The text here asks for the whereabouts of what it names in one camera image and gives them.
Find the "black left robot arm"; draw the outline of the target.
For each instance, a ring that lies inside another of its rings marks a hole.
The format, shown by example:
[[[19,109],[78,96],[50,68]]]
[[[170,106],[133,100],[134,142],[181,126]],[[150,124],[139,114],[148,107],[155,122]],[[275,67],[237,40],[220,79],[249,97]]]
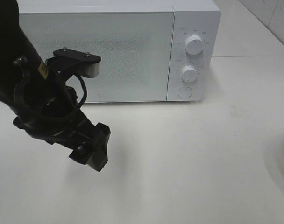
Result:
[[[13,125],[32,138],[71,150],[70,158],[101,171],[108,161],[110,128],[81,111],[85,77],[95,77],[101,58],[71,49],[43,61],[20,27],[15,0],[0,0],[0,102]]]

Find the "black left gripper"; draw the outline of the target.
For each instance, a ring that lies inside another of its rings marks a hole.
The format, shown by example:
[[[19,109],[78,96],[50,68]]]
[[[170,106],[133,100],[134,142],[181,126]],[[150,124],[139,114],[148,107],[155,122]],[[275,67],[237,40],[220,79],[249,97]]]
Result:
[[[87,98],[87,89],[82,85],[83,97],[77,102],[77,94],[66,86],[67,96],[72,99],[71,110],[63,106],[62,97],[51,97],[37,108],[22,108],[13,125],[26,131],[35,139],[44,140],[74,149],[69,158],[100,172],[108,162],[107,145],[111,130],[103,123],[94,126],[80,107]]]

